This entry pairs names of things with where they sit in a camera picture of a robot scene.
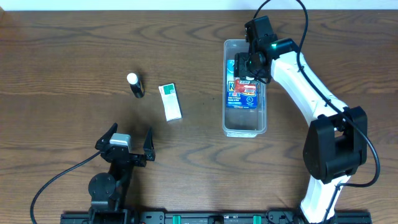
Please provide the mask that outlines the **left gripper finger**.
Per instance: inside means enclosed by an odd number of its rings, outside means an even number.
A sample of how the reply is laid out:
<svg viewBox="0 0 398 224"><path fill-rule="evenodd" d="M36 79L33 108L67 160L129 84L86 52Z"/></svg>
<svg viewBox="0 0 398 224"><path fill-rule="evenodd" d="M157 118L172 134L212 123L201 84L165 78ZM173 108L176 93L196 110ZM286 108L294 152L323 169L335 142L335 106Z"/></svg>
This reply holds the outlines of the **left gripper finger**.
<svg viewBox="0 0 398 224"><path fill-rule="evenodd" d="M155 161L155 149L152 138L152 128L149 128L143 145L144 155L147 161Z"/></svg>
<svg viewBox="0 0 398 224"><path fill-rule="evenodd" d="M118 128L118 124L114 123L108 131L102 135L101 138L99 138L95 144L95 149L97 150L106 150L106 148L110 144L111 137L113 136L114 133L116 133Z"/></svg>

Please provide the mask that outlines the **red Panadol box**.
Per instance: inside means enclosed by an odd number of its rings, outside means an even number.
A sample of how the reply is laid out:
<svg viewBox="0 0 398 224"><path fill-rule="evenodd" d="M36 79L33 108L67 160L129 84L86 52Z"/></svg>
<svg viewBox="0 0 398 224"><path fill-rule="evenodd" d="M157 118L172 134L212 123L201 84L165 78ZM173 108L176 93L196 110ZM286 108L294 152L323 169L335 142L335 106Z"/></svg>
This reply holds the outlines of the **red Panadol box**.
<svg viewBox="0 0 398 224"><path fill-rule="evenodd" d="M246 96L255 96L257 93L257 82L254 80L234 79L234 93L241 93Z"/></svg>

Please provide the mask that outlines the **blue Kool Fever box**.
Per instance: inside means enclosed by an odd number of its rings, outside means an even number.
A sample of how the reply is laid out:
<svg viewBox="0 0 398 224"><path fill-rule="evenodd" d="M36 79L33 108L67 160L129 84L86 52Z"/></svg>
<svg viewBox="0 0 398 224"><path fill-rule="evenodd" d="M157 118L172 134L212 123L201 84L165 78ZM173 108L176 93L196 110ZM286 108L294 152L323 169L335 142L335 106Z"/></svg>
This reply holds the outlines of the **blue Kool Fever box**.
<svg viewBox="0 0 398 224"><path fill-rule="evenodd" d="M234 93L234 60L226 61L225 73L225 99L227 108L256 109L257 93L255 96L246 96L241 93Z"/></svg>

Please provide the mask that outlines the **white green Panadol box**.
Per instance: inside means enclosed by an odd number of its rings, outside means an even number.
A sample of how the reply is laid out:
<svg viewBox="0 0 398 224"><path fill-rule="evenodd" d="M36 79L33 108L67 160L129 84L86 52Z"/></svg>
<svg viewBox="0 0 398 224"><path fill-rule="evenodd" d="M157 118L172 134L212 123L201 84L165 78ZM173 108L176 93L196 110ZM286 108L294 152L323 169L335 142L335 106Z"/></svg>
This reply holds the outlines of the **white green Panadol box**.
<svg viewBox="0 0 398 224"><path fill-rule="evenodd" d="M178 102L177 92L173 83L159 86L167 121L181 119L182 113Z"/></svg>

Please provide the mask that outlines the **dark bottle white cap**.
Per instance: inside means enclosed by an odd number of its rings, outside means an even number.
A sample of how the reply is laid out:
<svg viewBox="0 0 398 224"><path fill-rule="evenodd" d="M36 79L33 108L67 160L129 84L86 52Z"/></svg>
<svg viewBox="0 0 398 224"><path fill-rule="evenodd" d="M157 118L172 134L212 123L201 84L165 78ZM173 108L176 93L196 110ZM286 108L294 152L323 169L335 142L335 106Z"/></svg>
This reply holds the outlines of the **dark bottle white cap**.
<svg viewBox="0 0 398 224"><path fill-rule="evenodd" d="M142 98L145 95L145 93L144 93L144 87L139 77L135 73L128 73L126 78L134 96L136 98Z"/></svg>

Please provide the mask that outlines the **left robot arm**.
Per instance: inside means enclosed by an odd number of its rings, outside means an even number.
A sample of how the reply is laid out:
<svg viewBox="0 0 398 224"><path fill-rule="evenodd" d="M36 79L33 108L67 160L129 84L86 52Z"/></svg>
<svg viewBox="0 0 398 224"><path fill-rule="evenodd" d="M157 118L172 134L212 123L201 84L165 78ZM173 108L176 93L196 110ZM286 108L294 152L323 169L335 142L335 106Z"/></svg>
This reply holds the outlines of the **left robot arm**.
<svg viewBox="0 0 398 224"><path fill-rule="evenodd" d="M152 130L149 129L143 145L143 154L132 152L132 140L128 134L117 132L118 124L97 140L95 149L108 163L108 172L95 175L88 184L91 195L89 224L134 223L135 213L124 207L128 188L135 167L145 167L155 160Z"/></svg>

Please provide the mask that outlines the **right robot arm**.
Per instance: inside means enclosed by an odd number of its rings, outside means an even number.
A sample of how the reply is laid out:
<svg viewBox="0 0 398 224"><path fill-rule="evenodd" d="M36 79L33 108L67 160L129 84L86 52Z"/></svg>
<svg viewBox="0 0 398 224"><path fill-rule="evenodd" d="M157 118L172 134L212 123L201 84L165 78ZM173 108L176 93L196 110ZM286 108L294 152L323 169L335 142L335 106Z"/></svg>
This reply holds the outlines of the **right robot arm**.
<svg viewBox="0 0 398 224"><path fill-rule="evenodd" d="M300 203L299 223L371 223L368 212L336 212L341 191L367 158L367 116L339 100L314 74L302 44L280 39L269 18L253 18L244 26L247 52L234 58L234 75L247 83L277 82L308 124L303 161L310 174Z"/></svg>

